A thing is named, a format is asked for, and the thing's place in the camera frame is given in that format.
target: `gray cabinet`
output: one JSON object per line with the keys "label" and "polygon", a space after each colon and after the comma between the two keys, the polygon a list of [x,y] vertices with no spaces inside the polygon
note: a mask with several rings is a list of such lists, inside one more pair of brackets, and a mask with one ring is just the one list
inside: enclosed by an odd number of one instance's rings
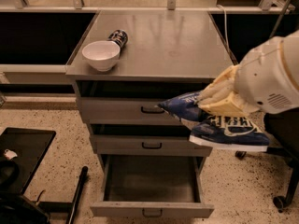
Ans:
{"label": "gray cabinet", "polygon": [[[115,28],[129,41],[118,64],[99,73],[81,50]],[[190,130],[156,106],[200,91],[232,64],[208,14],[101,11],[82,48],[66,74],[105,173],[93,214],[209,217],[213,206],[204,202],[200,174],[211,148],[189,142]]]}

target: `terrazzo floor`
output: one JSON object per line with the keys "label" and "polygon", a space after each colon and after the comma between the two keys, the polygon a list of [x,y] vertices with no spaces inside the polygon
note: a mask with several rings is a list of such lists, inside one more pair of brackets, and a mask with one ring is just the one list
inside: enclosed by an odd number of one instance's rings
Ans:
{"label": "terrazzo floor", "polygon": [[[263,116],[253,118],[263,126]],[[210,218],[93,217],[90,204],[97,200],[103,172],[97,156],[93,154],[88,130],[81,121],[74,99],[10,100],[0,108],[0,133],[6,127],[56,131],[45,158],[25,192],[30,200],[36,200],[39,193],[45,190],[40,201],[71,202],[81,168],[88,166],[88,180],[75,219],[77,224],[298,223],[298,190],[292,205],[283,213],[279,213],[272,204],[275,195],[286,193],[291,176],[292,170],[282,158],[249,153],[241,161],[233,151],[224,150],[213,150],[201,173],[205,203],[215,207]],[[53,215],[51,224],[65,223],[65,219],[65,215]]]}

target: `speckled floor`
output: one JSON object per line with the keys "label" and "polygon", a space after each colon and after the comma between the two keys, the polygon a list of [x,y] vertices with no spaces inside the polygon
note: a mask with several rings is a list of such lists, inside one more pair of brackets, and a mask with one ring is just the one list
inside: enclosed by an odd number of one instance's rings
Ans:
{"label": "speckled floor", "polygon": [[[223,150],[212,151],[201,173],[205,203],[215,206],[209,219],[93,217],[89,206],[98,197],[103,172],[73,99],[56,99],[54,102],[27,100],[10,101],[0,108],[0,132],[6,127],[18,127],[54,130],[57,133],[26,190],[25,196],[30,200],[36,200],[38,194],[45,190],[41,201],[71,202],[81,168],[84,165],[89,167],[75,223],[292,224],[299,219],[298,190],[285,212],[279,213],[272,204],[275,195],[286,193],[291,175],[291,169],[283,159],[250,153],[240,161],[233,151]],[[256,116],[255,120],[261,124],[262,117]],[[65,216],[51,217],[52,224],[64,222]]]}

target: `black can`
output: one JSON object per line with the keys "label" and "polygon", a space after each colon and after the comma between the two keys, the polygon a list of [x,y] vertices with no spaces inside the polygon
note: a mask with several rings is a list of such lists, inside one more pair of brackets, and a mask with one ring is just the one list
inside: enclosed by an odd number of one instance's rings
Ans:
{"label": "black can", "polygon": [[122,49],[128,41],[128,34],[123,30],[116,30],[109,36],[108,40],[115,42]]}

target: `drawer handle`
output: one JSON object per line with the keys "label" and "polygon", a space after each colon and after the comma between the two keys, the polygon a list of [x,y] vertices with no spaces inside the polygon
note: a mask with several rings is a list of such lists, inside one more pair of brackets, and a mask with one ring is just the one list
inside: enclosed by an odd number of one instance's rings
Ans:
{"label": "drawer handle", "polygon": [[145,142],[142,142],[142,147],[145,149],[160,149],[162,147],[162,143],[147,144]]}
{"label": "drawer handle", "polygon": [[164,111],[159,107],[145,108],[141,106],[141,112],[144,114],[163,114]]}
{"label": "drawer handle", "polygon": [[162,209],[142,209],[143,217],[161,217],[163,213]]}

